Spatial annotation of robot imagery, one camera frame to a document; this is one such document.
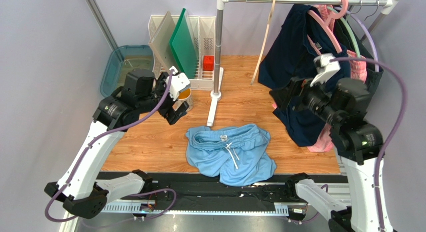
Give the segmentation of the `light blue shorts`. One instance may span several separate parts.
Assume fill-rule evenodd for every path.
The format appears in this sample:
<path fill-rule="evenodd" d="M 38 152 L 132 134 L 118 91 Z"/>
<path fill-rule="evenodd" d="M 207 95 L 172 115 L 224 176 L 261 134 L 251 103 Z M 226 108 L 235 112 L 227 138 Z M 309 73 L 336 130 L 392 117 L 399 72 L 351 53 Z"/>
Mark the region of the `light blue shorts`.
<path fill-rule="evenodd" d="M 271 135 L 255 124 L 211 130 L 200 126 L 186 134 L 187 162 L 207 177 L 219 177 L 230 187 L 245 187 L 270 179 L 277 165 L 267 154 Z"/>

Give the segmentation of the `beige plastic hanger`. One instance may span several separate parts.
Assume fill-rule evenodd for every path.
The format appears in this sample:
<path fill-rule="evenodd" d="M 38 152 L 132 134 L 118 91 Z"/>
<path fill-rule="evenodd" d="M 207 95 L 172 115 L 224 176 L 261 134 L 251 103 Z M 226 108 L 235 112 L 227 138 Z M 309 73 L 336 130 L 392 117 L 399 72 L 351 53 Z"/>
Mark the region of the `beige plastic hanger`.
<path fill-rule="evenodd" d="M 272 0 L 272 5 L 271 5 L 269 15 L 268 15 L 268 20 L 267 20 L 267 24 L 266 24 L 266 29 L 265 29 L 262 47 L 261 47 L 260 54 L 259 54 L 259 57 L 258 57 L 258 60 L 257 60 L 257 64 L 256 64 L 256 67 L 255 67 L 255 70 L 254 70 L 254 73 L 253 73 L 253 76 L 252 76 L 252 79 L 251 79 L 251 82 L 250 82 L 251 86 L 254 85 L 254 82 L 255 82 L 256 77 L 258 75 L 260 65 L 261 65 L 261 62 L 262 62 L 262 59 L 263 59 L 266 43 L 267 43 L 268 36 L 269 36 L 270 25 L 271 25 L 271 21 L 272 21 L 273 15 L 274 15 L 274 11 L 275 11 L 276 1 L 277 0 Z"/>

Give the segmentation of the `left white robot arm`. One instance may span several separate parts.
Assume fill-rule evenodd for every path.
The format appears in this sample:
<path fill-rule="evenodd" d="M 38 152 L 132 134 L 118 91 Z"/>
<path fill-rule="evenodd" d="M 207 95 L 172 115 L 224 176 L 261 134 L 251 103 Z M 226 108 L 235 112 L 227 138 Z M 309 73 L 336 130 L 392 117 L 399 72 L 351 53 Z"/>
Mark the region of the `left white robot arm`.
<path fill-rule="evenodd" d="M 124 85 L 117 88 L 98 105 L 88 135 L 65 175 L 50 182 L 44 191 L 52 202 L 61 202 L 71 219 L 93 219 L 109 203 L 116 200 L 146 196 L 146 185 L 152 179 L 143 171 L 110 180 L 100 180 L 99 173 L 110 153 L 125 133 L 155 113 L 169 125 L 187 114 L 184 102 L 174 109 L 180 94 L 191 87 L 188 77 L 175 67 L 160 76 L 147 69 L 129 72 Z"/>

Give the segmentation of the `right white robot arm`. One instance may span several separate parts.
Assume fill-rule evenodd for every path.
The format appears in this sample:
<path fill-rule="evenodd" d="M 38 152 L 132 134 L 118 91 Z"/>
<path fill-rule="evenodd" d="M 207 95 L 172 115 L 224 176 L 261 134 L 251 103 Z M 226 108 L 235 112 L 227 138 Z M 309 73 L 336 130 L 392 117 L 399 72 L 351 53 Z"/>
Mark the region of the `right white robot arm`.
<path fill-rule="evenodd" d="M 297 99 L 295 111 L 310 111 L 331 127 L 331 139 L 345 168 L 351 204 L 337 201 L 310 176 L 299 173 L 286 181 L 286 196 L 314 207 L 332 232 L 391 232 L 382 181 L 384 139 L 380 130 L 366 121 L 372 100 L 368 87 L 359 80 L 340 79 L 331 93 L 312 79 L 294 77 L 284 88 L 270 91 L 279 109 Z"/>

